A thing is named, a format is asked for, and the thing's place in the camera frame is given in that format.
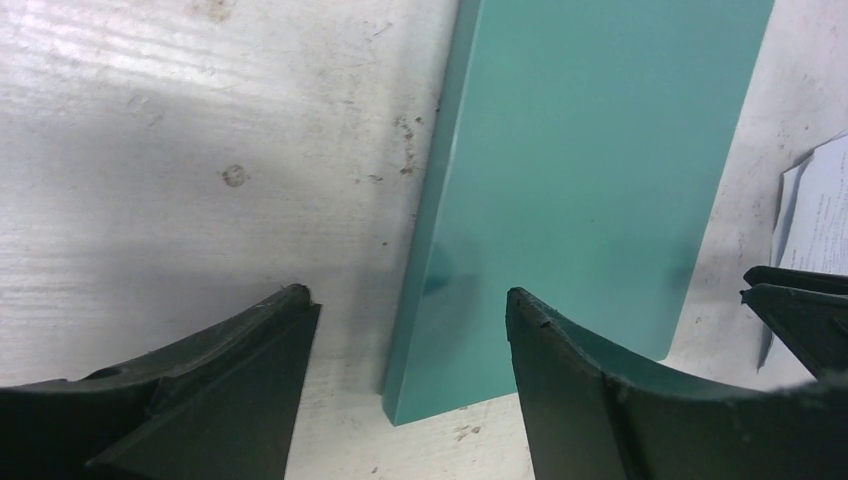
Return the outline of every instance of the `black plastic part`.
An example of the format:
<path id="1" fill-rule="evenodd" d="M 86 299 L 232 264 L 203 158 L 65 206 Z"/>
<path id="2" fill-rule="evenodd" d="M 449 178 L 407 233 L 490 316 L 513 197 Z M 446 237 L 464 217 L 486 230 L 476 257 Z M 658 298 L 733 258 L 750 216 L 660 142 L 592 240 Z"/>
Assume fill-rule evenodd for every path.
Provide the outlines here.
<path id="1" fill-rule="evenodd" d="M 848 478 L 848 374 L 762 393 L 664 367 L 522 289 L 507 332 L 538 480 Z"/>
<path id="2" fill-rule="evenodd" d="M 293 285 L 85 379 L 0 389 L 0 478 L 283 478 L 319 311 Z"/>
<path id="3" fill-rule="evenodd" d="M 742 302 L 810 373 L 848 370 L 848 278 L 754 267 L 745 281 Z"/>

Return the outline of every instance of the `white paper sheet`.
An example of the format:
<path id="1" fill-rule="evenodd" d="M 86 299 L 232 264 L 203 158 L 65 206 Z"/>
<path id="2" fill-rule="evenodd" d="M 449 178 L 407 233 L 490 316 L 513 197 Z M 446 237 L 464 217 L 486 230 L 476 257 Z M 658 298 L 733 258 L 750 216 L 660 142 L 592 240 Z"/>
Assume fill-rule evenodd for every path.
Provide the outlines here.
<path id="1" fill-rule="evenodd" d="M 848 137 L 817 148 L 800 173 L 789 235 L 778 266 L 846 275 Z"/>
<path id="2" fill-rule="evenodd" d="M 848 136 L 844 132 L 783 173 L 770 265 L 848 275 Z M 792 355 L 765 327 L 757 368 Z"/>

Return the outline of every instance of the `wooden surface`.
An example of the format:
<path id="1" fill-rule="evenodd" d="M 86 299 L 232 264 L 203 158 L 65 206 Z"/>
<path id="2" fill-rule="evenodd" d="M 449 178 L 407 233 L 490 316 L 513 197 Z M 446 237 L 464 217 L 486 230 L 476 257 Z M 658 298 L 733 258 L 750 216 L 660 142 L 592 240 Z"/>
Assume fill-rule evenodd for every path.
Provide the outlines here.
<path id="1" fill-rule="evenodd" d="M 0 383 L 79 378 L 299 281 L 325 304 L 290 480 L 529 480 L 515 396 L 378 392 L 455 0 L 0 7 Z M 848 4 L 777 0 L 667 364 L 770 388 L 742 272 L 779 173 L 848 127 Z"/>

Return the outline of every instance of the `teal metal panel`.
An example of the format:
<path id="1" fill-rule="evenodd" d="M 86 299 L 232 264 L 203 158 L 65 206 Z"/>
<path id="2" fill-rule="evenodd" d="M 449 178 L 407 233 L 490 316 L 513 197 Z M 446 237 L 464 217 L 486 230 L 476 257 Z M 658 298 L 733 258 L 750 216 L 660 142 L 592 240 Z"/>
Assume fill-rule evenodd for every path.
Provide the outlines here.
<path id="1" fill-rule="evenodd" d="M 395 424 L 515 391 L 515 285 L 666 356 L 771 7 L 460 2 L 383 392 Z"/>

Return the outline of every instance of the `white painted wooden surface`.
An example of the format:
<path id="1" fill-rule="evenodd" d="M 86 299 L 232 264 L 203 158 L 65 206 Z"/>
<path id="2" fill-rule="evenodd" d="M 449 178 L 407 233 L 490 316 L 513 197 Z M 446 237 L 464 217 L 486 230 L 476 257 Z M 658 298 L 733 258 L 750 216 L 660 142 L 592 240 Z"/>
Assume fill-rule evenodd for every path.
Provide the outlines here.
<path id="1" fill-rule="evenodd" d="M 325 309 L 287 478 L 532 479 L 514 395 L 392 428 L 377 393 L 456 0 L 0 5 L 0 384 L 299 281 Z M 848 128 L 845 25 L 845 2 L 777 0 L 667 364 L 806 378 L 757 375 L 737 291 L 779 173 Z"/>

